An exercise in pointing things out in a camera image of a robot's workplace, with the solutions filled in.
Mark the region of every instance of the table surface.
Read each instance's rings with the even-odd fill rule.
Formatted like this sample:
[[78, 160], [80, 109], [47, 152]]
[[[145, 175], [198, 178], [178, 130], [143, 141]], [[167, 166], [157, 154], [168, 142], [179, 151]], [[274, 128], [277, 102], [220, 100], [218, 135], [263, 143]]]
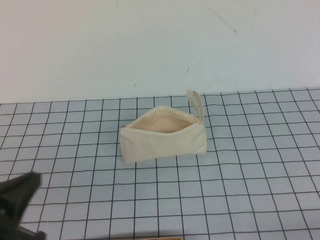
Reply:
[[0, 181], [42, 173], [48, 240], [320, 239], [320, 90], [206, 94], [208, 152], [124, 164], [118, 129], [185, 96], [0, 105]]

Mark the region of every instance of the grid line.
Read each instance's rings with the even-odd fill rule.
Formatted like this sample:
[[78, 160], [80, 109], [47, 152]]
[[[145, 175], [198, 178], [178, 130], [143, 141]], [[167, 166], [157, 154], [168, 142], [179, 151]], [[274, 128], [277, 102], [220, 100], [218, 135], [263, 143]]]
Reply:
[[[204, 95], [204, 101], [205, 101], [205, 104], [207, 106], [206, 110], [209, 111], [208, 110], [208, 105], [207, 105], [206, 95]], [[212, 136], [213, 136], [214, 132], [212, 130], [212, 125], [211, 125], [210, 118], [209, 118], [209, 123], [210, 123], [211, 133], [212, 133]], [[214, 144], [214, 149], [217, 149], [215, 139], [213, 139], [213, 144]], [[218, 162], [218, 165], [219, 165], [220, 175], [223, 176], [222, 171], [221, 171], [221, 167], [220, 167], [219, 155], [217, 154], [216, 156], [217, 156], [217, 162]], [[234, 223], [233, 223], [233, 220], [232, 220], [232, 217], [231, 217], [231, 212], [230, 212], [230, 207], [229, 207], [228, 197], [227, 197], [227, 192], [226, 192], [226, 186], [225, 186], [225, 182], [224, 182], [223, 179], [222, 179], [222, 185], [223, 185], [223, 191], [224, 191], [224, 195], [225, 195], [225, 202], [226, 202], [227, 209], [228, 209], [229, 219], [230, 219], [230, 223], [231, 223], [231, 227], [232, 227], [233, 238], [234, 238], [234, 240], [236, 240], [236, 233], [235, 233]]]
[[[274, 144], [277, 145], [274, 136], [273, 136], [273, 135], [271, 135], [271, 136], [272, 136], [272, 139], [273, 139], [273, 141], [274, 141]], [[310, 238], [313, 240], [312, 234], [311, 234], [311, 232], [310, 232], [310, 229], [309, 229], [308, 224], [307, 224], [307, 221], [306, 221], [306, 217], [305, 217], [305, 215], [304, 215], [304, 212], [303, 212], [303, 210], [302, 210], [302, 208], [301, 208], [301, 204], [300, 204], [299, 199], [298, 199], [298, 197], [297, 197], [297, 193], [295, 192], [295, 189], [294, 189], [293, 184], [292, 184], [292, 181], [291, 181], [291, 179], [290, 179], [290, 177], [289, 177], [289, 174], [288, 174], [286, 165], [285, 165], [285, 163], [284, 163], [281, 155], [280, 155], [280, 159], [281, 159], [282, 165], [283, 165], [283, 167], [284, 167], [285, 173], [286, 173], [286, 175], [288, 176], [289, 183], [290, 183], [290, 185], [291, 185], [291, 187], [292, 187], [293, 194], [294, 194], [294, 196], [295, 196], [295, 199], [296, 199], [297, 204], [298, 204], [298, 206], [299, 206], [299, 209], [300, 209], [300, 211], [301, 211], [301, 214], [302, 214], [304, 223], [305, 223], [305, 225], [306, 225], [306, 227], [307, 227], [307, 230], [308, 230], [308, 232], [309, 232], [309, 236], [310, 236]]]

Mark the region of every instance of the cutting mat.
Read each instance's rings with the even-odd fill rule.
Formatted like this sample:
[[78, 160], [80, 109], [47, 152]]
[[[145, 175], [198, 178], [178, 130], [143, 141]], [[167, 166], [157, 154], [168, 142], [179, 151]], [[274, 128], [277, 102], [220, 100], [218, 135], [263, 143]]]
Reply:
[[0, 181], [41, 188], [48, 240], [320, 239], [320, 90], [206, 94], [208, 153], [124, 164], [118, 129], [184, 96], [0, 105]]

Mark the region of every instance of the fabric loop handle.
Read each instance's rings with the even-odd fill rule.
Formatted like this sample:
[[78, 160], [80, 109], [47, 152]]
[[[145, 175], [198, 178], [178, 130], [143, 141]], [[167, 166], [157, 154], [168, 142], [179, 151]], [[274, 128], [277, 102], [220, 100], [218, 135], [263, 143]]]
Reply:
[[201, 100], [201, 97], [200, 97], [199, 93], [197, 91], [195, 91], [195, 90], [188, 90], [186, 92], [186, 96], [188, 98], [189, 103], [197, 111], [197, 113], [198, 113], [198, 115], [199, 115], [199, 117], [201, 119], [201, 122], [203, 123], [204, 122], [204, 105], [202, 103], [202, 100]]

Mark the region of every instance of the cream zipper pouch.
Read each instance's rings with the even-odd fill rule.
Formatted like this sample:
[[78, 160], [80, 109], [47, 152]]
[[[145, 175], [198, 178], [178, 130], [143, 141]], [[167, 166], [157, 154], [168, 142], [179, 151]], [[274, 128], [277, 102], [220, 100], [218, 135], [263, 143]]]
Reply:
[[207, 152], [201, 97], [196, 91], [188, 91], [187, 98], [199, 117], [169, 106], [157, 106], [120, 129], [119, 141], [125, 163]]

